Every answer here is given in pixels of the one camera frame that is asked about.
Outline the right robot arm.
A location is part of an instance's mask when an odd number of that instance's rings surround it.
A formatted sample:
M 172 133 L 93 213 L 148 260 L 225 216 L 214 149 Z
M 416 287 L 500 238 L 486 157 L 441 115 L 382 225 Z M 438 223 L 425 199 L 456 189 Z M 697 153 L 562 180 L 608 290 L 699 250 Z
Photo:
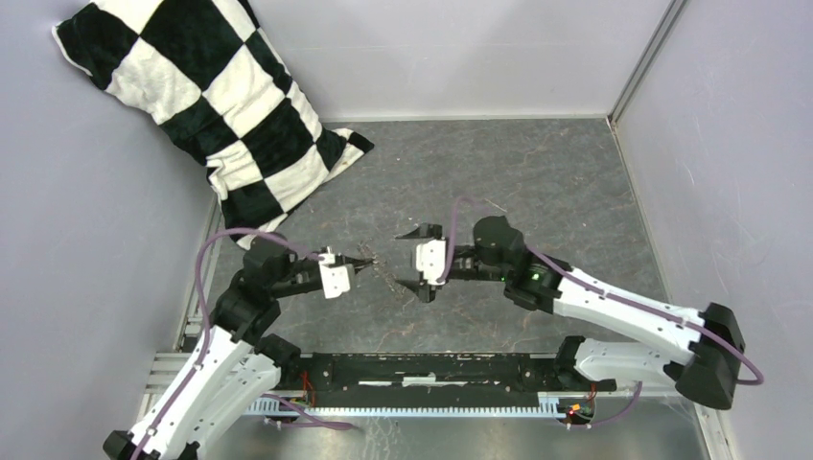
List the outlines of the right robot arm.
M 418 242 L 413 261 L 419 278 L 401 284 L 424 303 L 452 280 L 501 283 L 504 297 L 520 308 L 625 336 L 623 342 L 567 337 L 553 366 L 556 383 L 567 391 L 604 380 L 672 384 L 694 403 L 729 410 L 745 382 L 739 372 L 746 344 L 727 306 L 696 310 L 604 283 L 530 248 L 504 216 L 481 218 L 471 244 L 454 244 L 441 225 L 431 223 L 405 237 Z

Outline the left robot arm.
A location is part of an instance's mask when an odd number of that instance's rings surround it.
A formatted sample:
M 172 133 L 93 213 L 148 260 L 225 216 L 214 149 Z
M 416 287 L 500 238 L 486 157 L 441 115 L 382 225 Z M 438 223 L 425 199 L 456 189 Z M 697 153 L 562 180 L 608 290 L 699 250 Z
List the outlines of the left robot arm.
M 202 328 L 195 349 L 159 401 L 132 428 L 114 430 L 103 450 L 110 459 L 203 459 L 211 447 L 267 391 L 292 389 L 301 378 L 300 351 L 267 329 L 280 316 L 280 299 L 320 291 L 327 299 L 348 292 L 369 259 L 311 251 L 283 236 L 237 227 L 220 239 L 252 239 L 244 267 L 208 308 L 198 296 Z

